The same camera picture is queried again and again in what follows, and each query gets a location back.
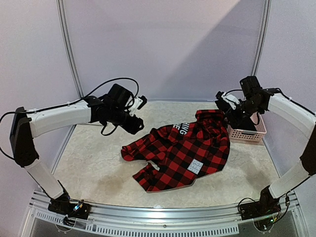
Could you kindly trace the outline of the right aluminium frame post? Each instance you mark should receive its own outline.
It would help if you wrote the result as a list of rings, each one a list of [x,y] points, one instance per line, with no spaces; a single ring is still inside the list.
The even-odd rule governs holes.
[[[267,28],[269,24],[269,16],[270,16],[270,11],[271,11],[271,0],[265,0],[264,1],[264,7],[262,11],[262,17],[261,17],[261,23],[260,23],[260,28],[259,28],[259,35],[258,35],[258,40],[257,40],[257,45],[256,45],[256,50],[255,50],[255,56],[254,56],[254,61],[253,65],[251,68],[251,76],[256,76],[258,72],[258,68],[260,65],[260,60],[264,48],[264,43],[265,43],[265,38],[267,34]]]

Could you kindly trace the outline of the left aluminium frame post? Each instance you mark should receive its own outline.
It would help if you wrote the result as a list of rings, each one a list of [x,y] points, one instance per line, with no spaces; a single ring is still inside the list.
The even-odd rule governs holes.
[[[66,17],[66,9],[65,9],[65,1],[64,0],[57,0],[57,11],[59,15],[59,22],[61,27],[61,34],[64,41],[64,47],[66,51],[67,60],[69,63],[70,71],[72,74],[72,78],[74,81],[75,89],[78,94],[79,98],[82,98],[84,96],[84,91],[82,88],[81,81],[79,79],[79,74],[73,54],[68,24],[67,24],[67,17]]]

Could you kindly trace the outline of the black garment in basket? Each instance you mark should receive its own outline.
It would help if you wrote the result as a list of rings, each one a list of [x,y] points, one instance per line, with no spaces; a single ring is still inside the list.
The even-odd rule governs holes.
[[[232,108],[229,103],[225,102],[224,100],[216,100],[215,104],[217,108],[226,116],[231,115]]]

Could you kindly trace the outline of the aluminium frame post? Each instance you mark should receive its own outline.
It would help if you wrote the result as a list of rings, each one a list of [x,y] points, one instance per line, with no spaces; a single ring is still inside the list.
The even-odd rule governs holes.
[[[66,51],[67,60],[69,63],[70,71],[72,74],[72,78],[74,81],[75,89],[78,94],[79,98],[82,98],[84,96],[84,91],[82,88],[81,81],[79,79],[79,74],[73,54],[68,24],[67,24],[67,17],[66,17],[66,9],[65,9],[65,1],[64,0],[57,0],[57,11],[59,15],[59,22],[61,27],[61,34],[64,41],[64,47]]]
[[[265,0],[264,1],[264,7],[262,11],[262,17],[261,17],[261,23],[260,23],[260,28],[259,28],[259,35],[258,35],[258,40],[257,40],[257,45],[256,45],[256,50],[255,50],[255,56],[254,56],[254,61],[253,65],[251,68],[251,76],[256,76],[258,72],[258,68],[260,65],[260,60],[264,48],[264,43],[265,43],[265,38],[267,34],[267,28],[269,24],[269,16],[270,16],[270,11],[271,11],[271,0]]]

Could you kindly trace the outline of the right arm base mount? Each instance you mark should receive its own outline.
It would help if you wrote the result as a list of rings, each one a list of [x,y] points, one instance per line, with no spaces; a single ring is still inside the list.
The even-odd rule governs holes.
[[[242,220],[271,215],[281,211],[280,197],[274,198],[266,187],[260,192],[260,198],[255,201],[249,197],[243,198],[237,205]]]

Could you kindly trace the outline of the red black plaid garment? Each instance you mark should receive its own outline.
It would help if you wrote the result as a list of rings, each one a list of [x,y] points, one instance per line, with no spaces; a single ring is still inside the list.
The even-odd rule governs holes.
[[[125,161],[147,161],[133,175],[146,192],[190,186],[197,178],[223,170],[230,152],[223,112],[198,110],[195,117],[195,122],[153,128],[122,147]]]

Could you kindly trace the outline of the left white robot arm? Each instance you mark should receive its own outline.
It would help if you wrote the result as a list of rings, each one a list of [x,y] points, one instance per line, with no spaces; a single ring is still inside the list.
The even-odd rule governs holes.
[[[70,214],[73,203],[67,191],[40,160],[34,138],[66,126],[95,122],[103,126],[111,123],[134,135],[144,128],[143,120],[135,112],[146,103],[145,96],[137,97],[115,83],[100,97],[88,95],[76,102],[39,110],[20,107],[14,113],[9,137],[13,159],[54,200],[54,206],[62,214]]]

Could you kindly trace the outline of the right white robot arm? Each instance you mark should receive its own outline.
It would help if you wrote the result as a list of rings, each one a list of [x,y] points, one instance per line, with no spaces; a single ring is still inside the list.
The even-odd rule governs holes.
[[[293,163],[279,179],[271,183],[262,193],[262,199],[255,205],[259,215],[266,215],[274,208],[277,199],[287,192],[295,189],[316,173],[316,115],[312,111],[293,101],[286,96],[280,88],[263,88],[255,76],[248,76],[240,81],[240,91],[243,98],[239,99],[232,91],[219,92],[217,99],[224,105],[228,124],[237,128],[245,123],[252,115],[268,112],[277,119],[269,126],[275,131],[269,136],[270,140],[283,138],[277,145],[290,147],[290,142],[299,144],[299,161]]]

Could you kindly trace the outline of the aluminium front rail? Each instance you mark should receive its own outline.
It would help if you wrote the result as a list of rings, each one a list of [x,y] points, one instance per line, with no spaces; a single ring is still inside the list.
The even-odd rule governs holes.
[[[48,198],[34,192],[21,235],[24,237],[308,237],[299,202],[281,199],[281,219],[273,215],[244,220],[241,206],[138,208],[93,203],[87,220],[63,224],[64,216],[48,211]]]

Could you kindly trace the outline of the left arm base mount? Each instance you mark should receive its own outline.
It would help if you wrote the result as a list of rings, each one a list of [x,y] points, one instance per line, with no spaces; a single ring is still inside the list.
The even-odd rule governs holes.
[[[52,199],[48,205],[48,210],[57,214],[68,216],[68,218],[79,218],[87,220],[91,211],[91,205],[79,200]]]

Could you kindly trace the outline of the pink plastic laundry basket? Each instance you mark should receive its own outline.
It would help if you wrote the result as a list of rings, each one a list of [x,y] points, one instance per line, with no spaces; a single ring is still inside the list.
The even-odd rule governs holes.
[[[251,117],[251,125],[254,126],[254,130],[245,129],[233,129],[228,125],[229,138],[233,140],[241,140],[248,142],[260,142],[267,134],[267,130],[261,115],[253,114]]]

